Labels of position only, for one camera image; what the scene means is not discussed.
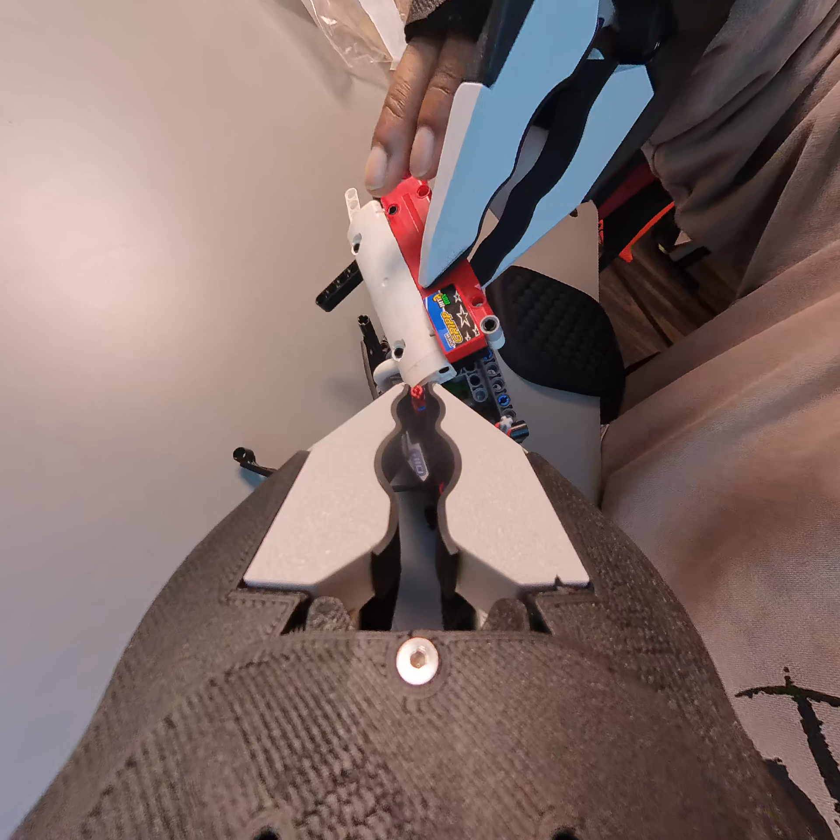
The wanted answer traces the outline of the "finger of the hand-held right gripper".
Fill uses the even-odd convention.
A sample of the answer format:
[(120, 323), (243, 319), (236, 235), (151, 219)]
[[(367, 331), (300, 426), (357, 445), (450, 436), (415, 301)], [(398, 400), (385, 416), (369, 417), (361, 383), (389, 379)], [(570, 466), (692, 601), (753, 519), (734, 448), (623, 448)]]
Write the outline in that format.
[(458, 87), (449, 115), (423, 234), (421, 287), (472, 249), (534, 113), (590, 53), (599, 10), (597, 1), (493, 3), (479, 79)]
[(493, 231), (470, 264), (486, 287), (567, 217), (587, 195), (654, 95), (644, 66), (620, 66), (594, 94), (597, 69), (585, 62), (585, 79), (562, 86), (553, 120), (526, 133), (511, 179), (493, 198)]

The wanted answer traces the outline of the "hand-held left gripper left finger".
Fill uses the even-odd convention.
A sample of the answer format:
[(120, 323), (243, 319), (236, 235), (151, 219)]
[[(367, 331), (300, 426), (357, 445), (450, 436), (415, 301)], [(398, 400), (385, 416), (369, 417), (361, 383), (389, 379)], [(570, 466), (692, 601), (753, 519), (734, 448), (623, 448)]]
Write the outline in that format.
[(357, 612), (392, 586), (394, 572), (374, 563), (397, 531), (383, 458), (408, 395), (392, 387), (310, 447), (245, 572), (249, 589), (330, 596)]

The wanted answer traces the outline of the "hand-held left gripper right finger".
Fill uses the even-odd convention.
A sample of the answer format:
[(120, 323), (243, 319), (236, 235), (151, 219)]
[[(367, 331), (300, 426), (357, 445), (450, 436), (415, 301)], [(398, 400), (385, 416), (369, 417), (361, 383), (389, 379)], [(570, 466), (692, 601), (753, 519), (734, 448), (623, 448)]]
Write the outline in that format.
[(590, 583), (527, 451), (439, 384), (438, 435), (454, 457), (441, 498), (444, 545), (457, 559), (455, 591), (488, 613), (500, 599)]

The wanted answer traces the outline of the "red lego slope piece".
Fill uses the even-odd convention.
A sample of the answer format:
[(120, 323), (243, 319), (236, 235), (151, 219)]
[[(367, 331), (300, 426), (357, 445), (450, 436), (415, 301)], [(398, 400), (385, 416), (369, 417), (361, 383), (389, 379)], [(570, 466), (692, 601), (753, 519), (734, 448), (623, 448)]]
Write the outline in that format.
[(500, 323), (487, 294), (467, 259), (449, 270), (444, 279), (422, 287), (418, 272), (427, 214), (432, 200), (429, 184), (411, 176), (381, 199), (388, 224), (415, 280), (421, 298), (421, 311), (448, 362), (461, 363), (473, 356), (483, 363), (496, 360), (489, 333)]

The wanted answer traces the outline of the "lego race car model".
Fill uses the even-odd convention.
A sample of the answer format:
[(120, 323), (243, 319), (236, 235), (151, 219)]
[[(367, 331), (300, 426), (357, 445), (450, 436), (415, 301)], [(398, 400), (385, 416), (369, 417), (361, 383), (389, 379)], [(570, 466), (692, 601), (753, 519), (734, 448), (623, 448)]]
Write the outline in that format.
[[(500, 359), (490, 345), (490, 336), (501, 326), (487, 307), (474, 310), (455, 302), (455, 295), (442, 296), (442, 308), (430, 308), (433, 336), (444, 341), (462, 339), (457, 349), (470, 347), (465, 357), (453, 363), (455, 375), (444, 389), (518, 444), (529, 436), (527, 423), (518, 417), (501, 372)], [(373, 398), (401, 383), (391, 365), (393, 351), (385, 337), (376, 331), (371, 318), (358, 318), (364, 373)], [(423, 517), (430, 530), (436, 529), (436, 505), (444, 491), (443, 456), (434, 452), (431, 442), (433, 418), (429, 412), (427, 386), (415, 386), (409, 398), (411, 408), (400, 410), (402, 418), (399, 456), (393, 455), (392, 487), (396, 492), (418, 494), (423, 499)]]

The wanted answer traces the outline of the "white lego panel assembly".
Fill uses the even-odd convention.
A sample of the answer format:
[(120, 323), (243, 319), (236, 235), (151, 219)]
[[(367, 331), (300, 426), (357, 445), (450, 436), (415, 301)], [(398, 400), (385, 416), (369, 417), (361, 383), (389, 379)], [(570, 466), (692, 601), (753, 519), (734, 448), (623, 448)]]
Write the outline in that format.
[[(421, 298), (391, 231), (380, 200), (360, 204), (354, 189), (345, 194), (350, 216), (349, 241), (384, 336), (392, 347), (393, 366), (410, 387), (443, 384), (455, 375), (421, 311)], [(490, 336), (499, 350), (501, 327)]]

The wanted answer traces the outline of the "person's right forearm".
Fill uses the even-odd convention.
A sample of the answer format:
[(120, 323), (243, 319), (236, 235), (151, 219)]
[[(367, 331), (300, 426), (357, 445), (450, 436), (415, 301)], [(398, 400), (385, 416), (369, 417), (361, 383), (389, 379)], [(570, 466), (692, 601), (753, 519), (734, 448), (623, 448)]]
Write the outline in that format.
[(838, 292), (838, 2), (736, 2), (652, 136), (678, 225), (743, 270)]

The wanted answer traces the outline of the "black lego beam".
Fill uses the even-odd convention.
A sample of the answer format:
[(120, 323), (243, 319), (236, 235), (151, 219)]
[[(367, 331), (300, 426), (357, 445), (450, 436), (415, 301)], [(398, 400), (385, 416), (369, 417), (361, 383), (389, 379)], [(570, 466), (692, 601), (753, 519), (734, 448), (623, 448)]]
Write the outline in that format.
[(316, 305), (324, 312), (332, 312), (363, 283), (361, 268), (354, 260), (317, 295)]

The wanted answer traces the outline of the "person's right hand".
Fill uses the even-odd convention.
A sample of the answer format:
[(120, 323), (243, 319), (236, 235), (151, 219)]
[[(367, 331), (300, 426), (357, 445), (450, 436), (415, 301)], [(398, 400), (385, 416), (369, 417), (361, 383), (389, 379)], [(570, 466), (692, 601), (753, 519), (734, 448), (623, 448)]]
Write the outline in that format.
[(465, 37), (412, 39), (392, 74), (364, 169), (366, 190), (382, 197), (406, 175), (433, 180), (456, 91), (476, 43)]

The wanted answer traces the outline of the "red chair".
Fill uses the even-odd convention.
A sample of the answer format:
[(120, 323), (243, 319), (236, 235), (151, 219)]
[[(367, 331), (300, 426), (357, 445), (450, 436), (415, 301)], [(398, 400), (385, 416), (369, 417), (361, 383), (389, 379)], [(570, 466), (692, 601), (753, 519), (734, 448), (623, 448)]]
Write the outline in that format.
[(637, 150), (592, 199), (598, 213), (599, 270), (615, 259), (633, 260), (633, 246), (675, 208), (675, 203)]

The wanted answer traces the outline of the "clear plastic bag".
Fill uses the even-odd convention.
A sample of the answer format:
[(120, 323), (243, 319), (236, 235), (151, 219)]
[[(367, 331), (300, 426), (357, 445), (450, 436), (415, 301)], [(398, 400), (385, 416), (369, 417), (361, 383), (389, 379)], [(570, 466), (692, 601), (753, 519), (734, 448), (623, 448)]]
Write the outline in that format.
[(344, 64), (395, 69), (406, 48), (410, 1), (302, 1)]

